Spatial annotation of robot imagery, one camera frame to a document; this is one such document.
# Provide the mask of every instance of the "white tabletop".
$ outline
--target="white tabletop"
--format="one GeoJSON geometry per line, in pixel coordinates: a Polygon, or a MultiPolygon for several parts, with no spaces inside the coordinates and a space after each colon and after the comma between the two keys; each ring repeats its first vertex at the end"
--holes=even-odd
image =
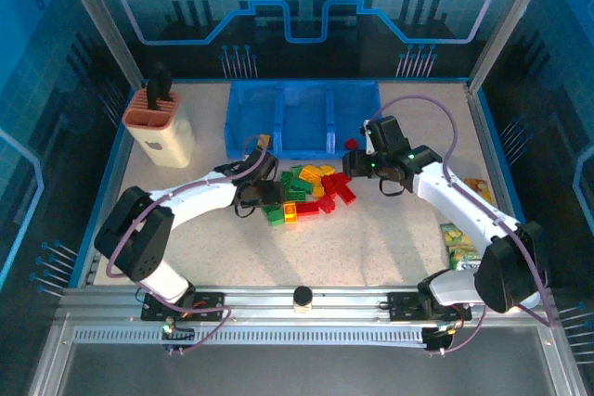
{"type": "MultiPolygon", "coordinates": [[[[158,190],[200,178],[214,166],[227,163],[223,128],[230,85],[177,84],[173,90],[187,103],[197,138],[185,169],[154,165],[135,143],[122,190],[132,185],[158,190]]],[[[488,181],[484,158],[463,85],[382,83],[382,103],[400,96],[434,96],[454,114],[458,146],[450,167],[462,178],[488,181]]],[[[446,115],[426,101],[403,101],[386,113],[400,123],[411,146],[426,145],[440,155],[451,143],[446,115]]],[[[282,161],[279,170],[305,161],[282,161]]],[[[341,162],[312,161],[312,164],[341,162]]],[[[408,192],[384,197],[378,180],[355,178],[349,184],[357,195],[351,206],[336,199],[331,215],[302,219],[297,224],[270,227],[260,210],[246,219],[232,208],[208,212],[177,227],[170,235],[165,259],[195,285],[344,287],[416,285],[446,267],[439,224],[447,222],[432,206],[408,192]]],[[[102,258],[96,285],[120,285],[105,275],[102,258]]]]}

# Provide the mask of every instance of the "beige container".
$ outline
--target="beige container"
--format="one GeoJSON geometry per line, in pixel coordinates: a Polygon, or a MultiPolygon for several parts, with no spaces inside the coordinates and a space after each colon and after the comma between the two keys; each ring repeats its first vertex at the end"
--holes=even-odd
{"type": "Polygon", "coordinates": [[[180,96],[173,101],[157,101],[159,110],[150,110],[147,89],[138,90],[123,114],[123,125],[158,166],[186,167],[196,140],[180,96]]]}

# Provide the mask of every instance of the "red lego brick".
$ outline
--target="red lego brick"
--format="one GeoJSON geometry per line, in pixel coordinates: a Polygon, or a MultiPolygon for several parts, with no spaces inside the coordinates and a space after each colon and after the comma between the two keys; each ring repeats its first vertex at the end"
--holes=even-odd
{"type": "Polygon", "coordinates": [[[337,187],[336,192],[342,201],[344,201],[344,204],[351,204],[356,200],[356,195],[351,189],[348,188],[347,185],[341,185],[340,187],[337,187]]]}
{"type": "Polygon", "coordinates": [[[334,188],[338,188],[341,185],[347,185],[353,180],[350,176],[346,176],[346,173],[344,172],[333,173],[332,175],[329,175],[329,178],[334,184],[334,188]]]}
{"type": "Polygon", "coordinates": [[[356,142],[356,139],[351,138],[344,143],[344,148],[347,150],[357,150],[359,148],[359,143],[356,142]]]}
{"type": "Polygon", "coordinates": [[[329,195],[325,195],[324,197],[320,198],[317,201],[317,205],[325,213],[332,213],[336,208],[336,203],[334,203],[334,200],[330,198],[329,195]]]}
{"type": "Polygon", "coordinates": [[[336,197],[336,189],[334,188],[334,182],[331,178],[332,175],[322,176],[322,185],[324,186],[324,191],[326,195],[330,198],[336,197]]]}
{"type": "Polygon", "coordinates": [[[297,215],[300,217],[319,214],[319,205],[317,204],[317,201],[309,201],[307,203],[296,203],[295,207],[297,208],[297,215]]]}

